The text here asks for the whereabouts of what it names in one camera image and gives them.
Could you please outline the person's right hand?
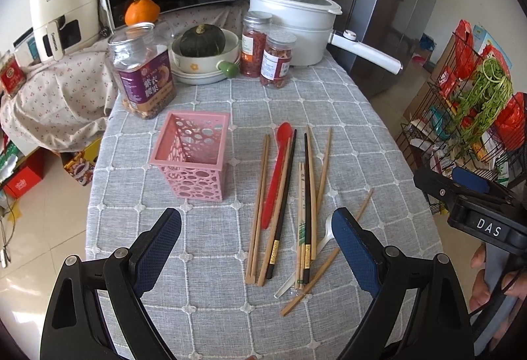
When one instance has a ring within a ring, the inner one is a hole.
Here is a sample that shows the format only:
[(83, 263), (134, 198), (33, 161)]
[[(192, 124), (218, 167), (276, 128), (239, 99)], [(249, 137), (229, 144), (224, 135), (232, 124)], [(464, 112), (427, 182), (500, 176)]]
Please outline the person's right hand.
[[(471, 260), (471, 267), (477, 269), (478, 273), (476, 274), (472, 295), (469, 299), (469, 310), (476, 310), (478, 307), (485, 305), (490, 298), (490, 289), (484, 280), (485, 268), (486, 268), (486, 248), (482, 244), (474, 252), (473, 258)], [(518, 301), (514, 306), (514, 309), (511, 311), (509, 317), (501, 323), (500, 328), (495, 333), (492, 342), (490, 344), (491, 348), (495, 348), (499, 341), (504, 337), (507, 332), (507, 329), (510, 327), (511, 322), (515, 319), (515, 316), (518, 314), (522, 302), (526, 297), (526, 273), (518, 277), (518, 279), (509, 287), (507, 290), (507, 296), (517, 297)]]

